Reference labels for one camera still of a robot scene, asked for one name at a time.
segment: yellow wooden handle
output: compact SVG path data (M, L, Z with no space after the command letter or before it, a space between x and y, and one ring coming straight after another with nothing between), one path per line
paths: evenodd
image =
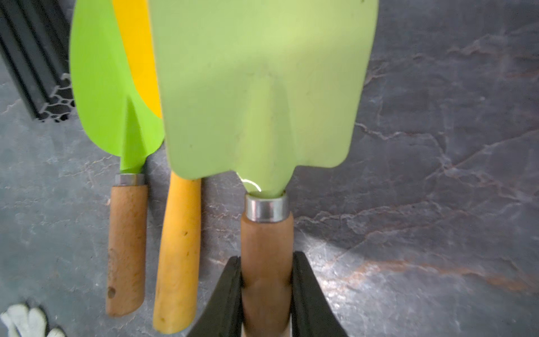
M195 318L200 247L201 181L173 172L155 290L154 328L161 333L181 331Z
M161 118L147 0L113 0L131 76L142 100Z

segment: white glove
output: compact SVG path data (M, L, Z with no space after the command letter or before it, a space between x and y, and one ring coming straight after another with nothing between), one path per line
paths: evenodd
M39 308L15 304L0 314L0 320L8 328L8 337L45 337L47 318ZM47 337L65 337L62 330L54 328Z

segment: wooden handle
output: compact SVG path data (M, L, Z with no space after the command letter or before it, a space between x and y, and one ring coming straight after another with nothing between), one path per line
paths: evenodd
M200 248L201 181L172 173L155 289L154 329L161 333L181 331L195 318Z
M241 275L245 334L283 335L292 300L294 218L278 223L241 217Z
M144 302L148 186L114 186L110 194L106 312L127 315Z

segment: metal ferrule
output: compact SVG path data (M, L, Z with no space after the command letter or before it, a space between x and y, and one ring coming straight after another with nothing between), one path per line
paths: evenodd
M246 194L245 215L254 222L281 222L290 215L288 196L284 192L275 199L262 199Z
M145 183L142 173L120 173L114 177L114 186L141 186Z

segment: hand trowel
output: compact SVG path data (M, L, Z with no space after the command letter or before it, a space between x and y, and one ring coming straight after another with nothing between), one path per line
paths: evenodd
M113 0L133 82L160 118L161 106L146 0ZM201 181L170 175L163 220L154 304L154 328L176 333L188 327L197 308L201 244Z
M144 301L148 187L141 170L163 142L162 121L137 93L110 0L77 1L70 66L82 127L120 157L110 195L106 312L123 316Z
M234 170L247 335L278 335L291 304L298 165L346 157L374 39L377 0L151 1L168 159L197 179Z

